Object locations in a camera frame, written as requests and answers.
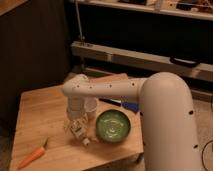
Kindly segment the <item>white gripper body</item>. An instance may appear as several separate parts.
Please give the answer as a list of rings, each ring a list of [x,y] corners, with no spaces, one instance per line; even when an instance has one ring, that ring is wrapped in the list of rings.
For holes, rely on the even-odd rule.
[[[85,115],[85,99],[69,97],[67,101],[67,115],[69,119],[78,119]]]

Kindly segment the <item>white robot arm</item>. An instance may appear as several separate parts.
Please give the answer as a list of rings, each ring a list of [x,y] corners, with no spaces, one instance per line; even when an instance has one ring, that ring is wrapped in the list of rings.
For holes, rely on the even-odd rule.
[[[159,72],[148,78],[91,82],[84,74],[66,81],[67,114],[84,114],[87,97],[139,104],[146,171],[202,171],[190,89],[178,75]]]

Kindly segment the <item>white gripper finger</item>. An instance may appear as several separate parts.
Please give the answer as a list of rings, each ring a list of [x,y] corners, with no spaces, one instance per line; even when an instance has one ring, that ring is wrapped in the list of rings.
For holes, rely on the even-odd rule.
[[[84,115],[82,116],[82,123],[83,123],[83,125],[84,125],[85,128],[88,128],[89,119],[88,119],[87,114],[84,114]]]
[[[69,119],[64,120],[63,129],[64,129],[65,132],[67,132],[71,128],[72,123],[73,123],[73,121],[71,121]]]

